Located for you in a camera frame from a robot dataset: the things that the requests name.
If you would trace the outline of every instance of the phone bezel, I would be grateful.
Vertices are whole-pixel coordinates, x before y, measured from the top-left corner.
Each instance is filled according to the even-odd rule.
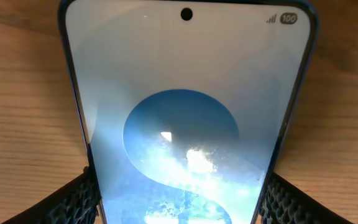
[[[68,40],[68,34],[67,34],[67,30],[66,30],[67,9],[70,6],[70,4],[74,1],[76,1],[76,0],[62,0],[62,2],[60,3],[59,9],[58,9],[58,26],[59,26],[60,36],[62,38],[63,50],[65,53],[65,57],[66,57],[67,65],[68,65],[68,71],[70,74],[71,87],[73,89],[73,94],[74,94],[75,103],[76,103],[76,107],[77,107],[77,113],[78,113],[78,117],[80,119],[82,135],[83,135],[83,139],[85,142],[86,152],[88,155],[89,166],[91,168],[91,173],[93,174],[94,178],[96,179],[96,185],[99,189],[99,184],[98,184],[99,182],[97,181],[98,178],[96,175],[96,170],[94,168],[91,146],[88,143],[89,141],[88,141],[86,124],[85,124],[85,120],[83,119],[84,115],[83,115],[83,110],[82,110],[80,92],[78,89],[73,58],[71,55],[70,43]],[[269,0],[251,0],[251,1],[246,1],[246,0],[227,0],[227,1],[225,1],[225,0],[162,0],[162,1],[216,2],[216,3],[233,3],[233,4],[263,4],[263,5],[271,5],[271,6],[293,6],[293,7],[297,7],[299,9],[301,9],[302,11],[304,11],[309,17],[310,34],[309,34],[308,42],[307,42],[307,45],[305,48],[305,52],[302,56],[302,61],[300,63],[298,74],[296,75],[295,84],[294,84],[292,92],[291,92],[290,101],[288,102],[288,106],[287,106],[287,110],[284,115],[283,123],[281,125],[280,132],[278,134],[277,141],[276,141],[276,144],[275,144],[275,147],[273,150],[273,154],[272,154],[272,157],[271,157],[268,169],[267,169],[266,177],[265,177],[264,183],[262,185],[262,190],[260,191],[259,199],[258,199],[257,205],[255,207],[254,216],[252,217],[252,223],[255,223],[256,219],[258,217],[258,210],[259,210],[258,208],[260,207],[261,203],[263,202],[264,195],[265,195],[265,192],[267,189],[267,184],[270,180],[270,176],[272,175],[273,168],[276,164],[279,152],[282,148],[283,139],[284,139],[284,137],[287,133],[287,129],[288,129],[288,123],[291,121],[291,117],[293,115],[293,109],[296,105],[296,102],[298,101],[299,90],[300,90],[301,84],[303,83],[303,80],[304,80],[304,77],[305,77],[305,74],[307,71],[307,67],[310,62],[311,54],[313,52],[313,48],[316,43],[318,28],[319,28],[317,13],[311,4],[308,4],[307,2],[304,2],[304,1],[291,1],[291,0],[282,0],[282,1],[279,1],[279,0],[277,0],[277,1],[272,1],[272,0],[270,0],[270,1]],[[102,217],[103,223],[107,223],[106,217],[104,215],[102,200],[100,200],[100,212],[101,212],[101,217]]]

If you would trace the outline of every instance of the smartphone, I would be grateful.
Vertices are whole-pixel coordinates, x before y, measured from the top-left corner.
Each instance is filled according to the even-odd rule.
[[[313,8],[67,0],[58,21],[104,222],[254,223],[316,39]]]

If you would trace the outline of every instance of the wood grain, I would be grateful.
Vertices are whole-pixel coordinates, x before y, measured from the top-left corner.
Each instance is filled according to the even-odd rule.
[[[321,32],[276,172],[358,223],[358,1],[313,4]],[[0,223],[87,165],[57,7],[0,0]]]

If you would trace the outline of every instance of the signal strength icon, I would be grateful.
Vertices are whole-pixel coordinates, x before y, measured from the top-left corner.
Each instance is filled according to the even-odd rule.
[[[266,21],[266,23],[275,23],[276,22],[277,14],[274,14],[270,19]]]

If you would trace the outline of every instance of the wooden surface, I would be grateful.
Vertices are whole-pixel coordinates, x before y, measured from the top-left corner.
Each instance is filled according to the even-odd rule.
[[[358,0],[314,0],[321,32],[276,172],[358,223]],[[0,0],[0,223],[87,165],[58,0]]]

